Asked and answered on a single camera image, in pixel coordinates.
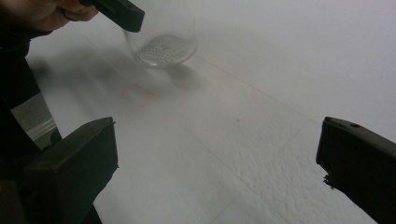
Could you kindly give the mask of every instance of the white table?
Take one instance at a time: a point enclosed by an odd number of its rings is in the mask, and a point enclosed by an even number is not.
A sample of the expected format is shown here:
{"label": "white table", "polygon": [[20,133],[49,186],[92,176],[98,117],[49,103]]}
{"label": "white table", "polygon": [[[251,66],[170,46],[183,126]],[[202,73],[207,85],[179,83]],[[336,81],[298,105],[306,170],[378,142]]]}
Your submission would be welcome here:
{"label": "white table", "polygon": [[103,16],[33,41],[63,136],[113,117],[104,223],[374,223],[322,183],[325,116],[396,140],[393,0],[195,0],[197,53],[136,67]]}

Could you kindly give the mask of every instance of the clear glass jar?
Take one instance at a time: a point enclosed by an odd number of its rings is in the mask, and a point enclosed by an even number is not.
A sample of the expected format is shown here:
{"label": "clear glass jar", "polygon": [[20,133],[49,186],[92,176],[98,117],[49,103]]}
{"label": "clear glass jar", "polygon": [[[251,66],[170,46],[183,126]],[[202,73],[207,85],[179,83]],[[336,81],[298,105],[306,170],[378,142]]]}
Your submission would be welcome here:
{"label": "clear glass jar", "polygon": [[146,12],[139,33],[124,30],[134,60],[164,68],[188,60],[197,49],[191,0],[132,0]]}

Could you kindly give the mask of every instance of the finger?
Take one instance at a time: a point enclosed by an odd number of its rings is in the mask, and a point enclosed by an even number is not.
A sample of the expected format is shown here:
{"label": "finger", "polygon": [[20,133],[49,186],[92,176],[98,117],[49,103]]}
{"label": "finger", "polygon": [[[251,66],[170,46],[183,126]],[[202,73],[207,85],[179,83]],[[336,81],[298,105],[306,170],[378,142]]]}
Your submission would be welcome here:
{"label": "finger", "polygon": [[67,11],[79,11],[85,8],[78,0],[58,0],[57,5]]}
{"label": "finger", "polygon": [[92,8],[88,11],[81,10],[81,12],[65,11],[64,16],[70,21],[90,21],[97,13],[98,10]]}

